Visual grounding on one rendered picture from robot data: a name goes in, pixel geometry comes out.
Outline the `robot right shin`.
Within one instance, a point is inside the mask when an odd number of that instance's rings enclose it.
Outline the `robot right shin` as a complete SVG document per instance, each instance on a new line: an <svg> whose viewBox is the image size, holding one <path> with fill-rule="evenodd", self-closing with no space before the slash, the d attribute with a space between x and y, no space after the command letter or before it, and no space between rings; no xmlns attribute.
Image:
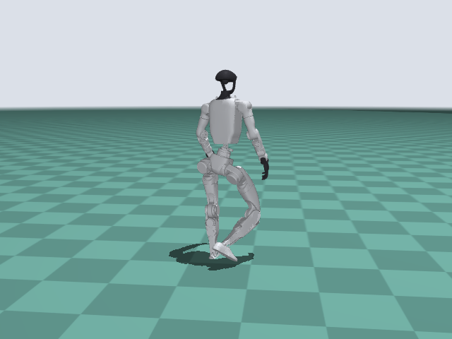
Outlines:
<svg viewBox="0 0 452 339"><path fill-rule="evenodd" d="M258 210L253 210L247 218L241 217L236 225L234 225L233 230L230 232L230 234L225 238L225 240L222 242L223 245L226 247L228 244L229 248L232 244L237 242L239 239L247 235L250 231L252 231L257 224L260 223L260 217L261 214Z"/></svg>

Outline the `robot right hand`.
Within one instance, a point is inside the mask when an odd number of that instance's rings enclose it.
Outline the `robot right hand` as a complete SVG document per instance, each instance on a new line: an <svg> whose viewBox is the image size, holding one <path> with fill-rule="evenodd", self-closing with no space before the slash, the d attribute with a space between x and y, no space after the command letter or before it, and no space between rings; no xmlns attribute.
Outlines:
<svg viewBox="0 0 452 339"><path fill-rule="evenodd" d="M265 172L262 173L262 174L264 174L262 176L262 180L264 180L268 177L268 169L269 169L268 161L269 160L266 161L266 159L264 157L261 158L261 164L264 166L264 170L265 170Z"/></svg>

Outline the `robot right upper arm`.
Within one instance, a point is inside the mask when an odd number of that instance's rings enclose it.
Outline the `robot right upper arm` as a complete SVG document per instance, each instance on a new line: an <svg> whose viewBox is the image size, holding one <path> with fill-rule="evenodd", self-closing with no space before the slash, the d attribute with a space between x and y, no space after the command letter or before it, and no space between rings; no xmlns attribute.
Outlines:
<svg viewBox="0 0 452 339"><path fill-rule="evenodd" d="M256 134L255 121L251 103L246 100L236 100L235 103L237 110L242 113L244 123L247 127L248 130L246 132L247 138L251 141L257 139L258 136Z"/></svg>

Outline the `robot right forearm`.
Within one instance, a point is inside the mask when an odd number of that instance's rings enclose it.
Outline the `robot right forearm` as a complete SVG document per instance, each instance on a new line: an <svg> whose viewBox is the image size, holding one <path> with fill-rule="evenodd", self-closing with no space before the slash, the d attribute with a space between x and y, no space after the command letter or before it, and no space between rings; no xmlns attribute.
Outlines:
<svg viewBox="0 0 452 339"><path fill-rule="evenodd" d="M264 157L267 161L268 155L265 151L265 148L263 147L262 140L261 140L260 134L257 129L256 129L256 134L257 134L258 138L254 139L251 143L252 143L253 147L255 148L259 161L261 161L262 157Z"/></svg>

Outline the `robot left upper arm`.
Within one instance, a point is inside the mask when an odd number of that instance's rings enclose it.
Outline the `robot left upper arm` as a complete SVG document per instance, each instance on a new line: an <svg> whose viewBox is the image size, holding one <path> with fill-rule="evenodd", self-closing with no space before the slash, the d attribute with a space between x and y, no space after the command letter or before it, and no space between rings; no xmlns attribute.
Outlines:
<svg viewBox="0 0 452 339"><path fill-rule="evenodd" d="M208 137L208 132L205 130L205 128L209 122L209 104L210 103L208 102L202 105L200 119L198 121L198 126L196 129L196 135L202 140Z"/></svg>

